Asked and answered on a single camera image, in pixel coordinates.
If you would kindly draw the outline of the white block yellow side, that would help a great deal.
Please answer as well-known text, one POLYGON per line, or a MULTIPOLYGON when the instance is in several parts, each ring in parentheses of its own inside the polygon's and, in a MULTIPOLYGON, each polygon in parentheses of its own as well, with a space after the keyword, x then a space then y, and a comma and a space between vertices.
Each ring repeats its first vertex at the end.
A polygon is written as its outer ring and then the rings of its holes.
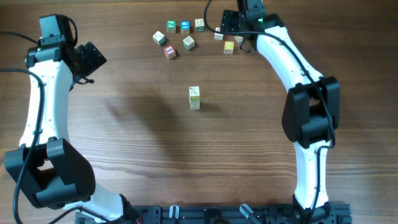
POLYGON ((189 100, 200 100, 200 88, 199 86, 191 86, 189 89, 189 100))

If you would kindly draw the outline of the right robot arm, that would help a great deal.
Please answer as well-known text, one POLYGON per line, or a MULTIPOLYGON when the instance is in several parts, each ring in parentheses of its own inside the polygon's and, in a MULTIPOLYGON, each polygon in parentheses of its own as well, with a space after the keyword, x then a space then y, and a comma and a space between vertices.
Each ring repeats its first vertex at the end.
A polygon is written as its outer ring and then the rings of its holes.
POLYGON ((340 84, 314 69, 292 42, 284 22, 268 14, 262 1, 238 1, 224 10, 220 33, 243 38, 249 51, 262 55, 287 91, 282 128, 295 148, 295 204, 302 218, 326 212, 326 155, 335 146, 340 110, 340 84))

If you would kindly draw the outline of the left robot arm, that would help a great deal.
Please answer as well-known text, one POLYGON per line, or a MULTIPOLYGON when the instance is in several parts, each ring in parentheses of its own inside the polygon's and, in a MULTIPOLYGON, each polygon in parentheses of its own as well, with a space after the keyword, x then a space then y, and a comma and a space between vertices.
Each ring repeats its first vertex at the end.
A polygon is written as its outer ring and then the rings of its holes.
POLYGON ((16 181, 14 203, 24 194, 35 208, 76 212, 77 222, 141 223, 142 218, 121 194, 95 181, 91 164, 70 144, 68 96, 76 84, 106 59, 91 43, 78 43, 74 21, 51 14, 39 19, 42 36, 25 57, 30 100, 24 133, 4 164, 16 181))

